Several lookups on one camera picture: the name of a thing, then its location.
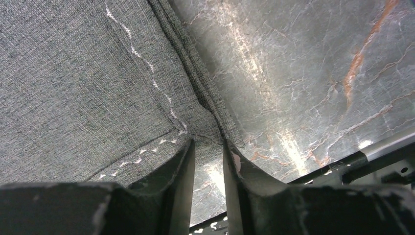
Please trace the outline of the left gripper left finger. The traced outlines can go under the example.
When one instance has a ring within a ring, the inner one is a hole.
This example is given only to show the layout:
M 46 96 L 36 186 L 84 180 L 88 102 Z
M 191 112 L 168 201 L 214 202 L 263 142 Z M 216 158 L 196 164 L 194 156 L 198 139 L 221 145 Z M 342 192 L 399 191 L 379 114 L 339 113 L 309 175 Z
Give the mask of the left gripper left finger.
M 113 182 L 14 183 L 0 187 L 3 235 L 186 235 L 195 143 L 123 187 Z

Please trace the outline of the grey cloth napkin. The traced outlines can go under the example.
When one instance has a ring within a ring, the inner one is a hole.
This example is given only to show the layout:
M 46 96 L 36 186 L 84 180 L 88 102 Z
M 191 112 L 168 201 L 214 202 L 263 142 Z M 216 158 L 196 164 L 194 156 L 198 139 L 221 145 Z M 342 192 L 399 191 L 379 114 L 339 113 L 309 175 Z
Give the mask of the grey cloth napkin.
M 0 3 L 0 182 L 128 185 L 242 137 L 166 0 Z

